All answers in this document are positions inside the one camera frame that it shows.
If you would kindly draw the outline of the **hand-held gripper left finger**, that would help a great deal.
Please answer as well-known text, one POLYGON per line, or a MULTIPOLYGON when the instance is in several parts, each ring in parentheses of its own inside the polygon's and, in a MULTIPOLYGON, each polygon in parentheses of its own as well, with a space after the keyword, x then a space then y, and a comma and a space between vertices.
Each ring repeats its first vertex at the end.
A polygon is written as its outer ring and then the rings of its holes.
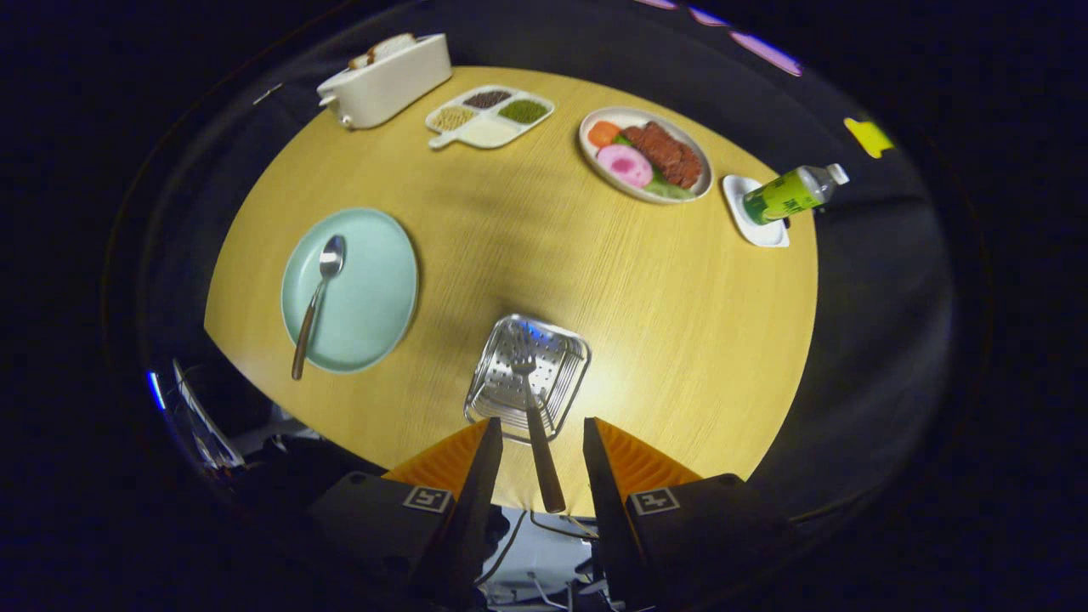
POLYGON ((306 511, 331 566, 370 611, 473 605, 500 469, 496 418, 473 423, 383 475, 346 473, 306 511))

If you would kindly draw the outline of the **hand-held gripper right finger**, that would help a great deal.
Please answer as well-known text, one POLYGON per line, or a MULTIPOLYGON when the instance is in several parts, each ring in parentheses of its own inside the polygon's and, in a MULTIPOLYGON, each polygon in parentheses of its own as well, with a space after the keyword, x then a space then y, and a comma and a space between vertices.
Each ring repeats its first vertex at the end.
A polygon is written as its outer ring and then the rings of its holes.
POLYGON ((583 456, 609 592, 629 611, 707 611, 776 570, 796 527, 741 477, 702 477, 591 417, 583 456))

